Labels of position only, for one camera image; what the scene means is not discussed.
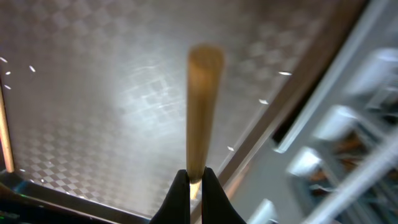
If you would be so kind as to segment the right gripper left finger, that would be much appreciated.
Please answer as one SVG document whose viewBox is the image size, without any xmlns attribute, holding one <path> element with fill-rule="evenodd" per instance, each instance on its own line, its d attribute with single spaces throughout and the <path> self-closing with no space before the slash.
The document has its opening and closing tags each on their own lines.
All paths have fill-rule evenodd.
<svg viewBox="0 0 398 224">
<path fill-rule="evenodd" d="M 177 172 L 162 205 L 149 224 L 190 224 L 190 181 L 185 169 Z"/>
</svg>

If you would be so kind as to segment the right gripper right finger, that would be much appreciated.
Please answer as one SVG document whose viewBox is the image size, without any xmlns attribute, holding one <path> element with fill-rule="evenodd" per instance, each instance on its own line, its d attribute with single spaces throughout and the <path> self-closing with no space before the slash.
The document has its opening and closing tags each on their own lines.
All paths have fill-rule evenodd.
<svg viewBox="0 0 398 224">
<path fill-rule="evenodd" d="M 217 176 L 205 167 L 202 177 L 202 224 L 246 224 L 231 205 Z"/>
</svg>

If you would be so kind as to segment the wooden chopstick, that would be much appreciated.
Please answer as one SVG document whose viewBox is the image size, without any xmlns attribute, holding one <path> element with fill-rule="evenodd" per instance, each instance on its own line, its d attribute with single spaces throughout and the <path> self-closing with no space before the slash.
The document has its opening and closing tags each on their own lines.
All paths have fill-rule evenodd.
<svg viewBox="0 0 398 224">
<path fill-rule="evenodd" d="M 4 157 L 4 163 L 6 166 L 6 170 L 8 173 L 12 173 L 15 171 L 14 168 L 14 159 L 12 155 L 11 142 L 9 138 L 9 130 L 7 125 L 6 118 L 6 109 L 4 105 L 4 98 L 2 91 L 0 92 L 0 100 L 1 100 L 1 147 L 2 153 Z"/>
<path fill-rule="evenodd" d="M 197 197 L 205 170 L 223 69 L 224 54 L 220 48 L 200 44 L 190 49 L 187 59 L 186 165 L 192 200 Z"/>
</svg>

